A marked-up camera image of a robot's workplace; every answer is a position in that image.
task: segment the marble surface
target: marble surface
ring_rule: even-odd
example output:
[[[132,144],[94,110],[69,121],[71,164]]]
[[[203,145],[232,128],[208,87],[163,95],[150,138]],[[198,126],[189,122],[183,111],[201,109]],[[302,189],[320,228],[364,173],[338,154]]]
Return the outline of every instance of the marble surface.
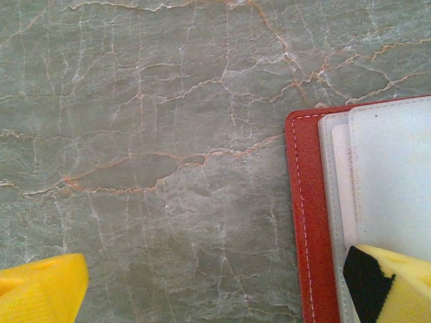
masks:
[[[0,6],[0,267],[77,322],[301,322],[287,114],[431,92],[430,0]]]

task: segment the red leather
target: red leather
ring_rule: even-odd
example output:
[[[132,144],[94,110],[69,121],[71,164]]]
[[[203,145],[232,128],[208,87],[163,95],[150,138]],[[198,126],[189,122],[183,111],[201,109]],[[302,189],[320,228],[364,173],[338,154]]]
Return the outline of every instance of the red leather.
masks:
[[[318,122],[327,114],[373,103],[294,111],[286,119],[304,323],[339,322]]]

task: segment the red leather wallet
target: red leather wallet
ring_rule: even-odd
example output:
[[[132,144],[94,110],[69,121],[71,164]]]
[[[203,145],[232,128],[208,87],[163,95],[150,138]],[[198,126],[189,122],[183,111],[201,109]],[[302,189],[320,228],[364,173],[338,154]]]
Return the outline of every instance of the red leather wallet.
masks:
[[[327,114],[374,103],[299,110],[286,119],[288,169],[305,323],[339,322],[318,122]]]

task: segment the white stitching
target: white stitching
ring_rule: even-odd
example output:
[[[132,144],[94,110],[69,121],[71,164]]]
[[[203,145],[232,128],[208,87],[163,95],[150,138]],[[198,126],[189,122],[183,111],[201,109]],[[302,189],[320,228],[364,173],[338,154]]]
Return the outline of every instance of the white stitching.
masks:
[[[310,302],[311,302],[311,316],[313,323],[316,322],[316,314],[314,312],[314,303],[312,298],[312,284],[311,284],[311,271],[310,271],[310,261],[308,259],[308,240],[307,240],[307,232],[306,232],[306,225],[305,225],[305,212],[304,212],[304,198],[302,197],[302,187],[301,187],[301,179],[300,179],[300,171],[299,171],[299,161],[298,161],[298,148],[296,146],[296,133],[295,133],[295,124],[294,121],[298,119],[303,118],[311,118],[314,116],[324,116],[327,113],[322,114],[311,114],[308,116],[298,116],[294,119],[292,119],[292,131],[294,134],[294,147],[295,147],[295,159],[296,159],[296,172],[298,175],[298,183],[299,183],[299,196],[301,199],[301,215],[302,215],[302,222],[304,224],[304,239],[305,239],[305,259],[307,262],[307,271],[308,271],[308,286],[309,286],[309,293],[310,293]]]

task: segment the wallet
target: wallet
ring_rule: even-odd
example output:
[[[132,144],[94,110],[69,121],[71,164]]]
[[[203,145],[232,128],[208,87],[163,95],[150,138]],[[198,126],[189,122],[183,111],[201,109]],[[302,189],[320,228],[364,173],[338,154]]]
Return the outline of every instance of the wallet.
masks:
[[[350,246],[431,260],[431,97],[295,111],[285,131],[304,321],[357,322]]]

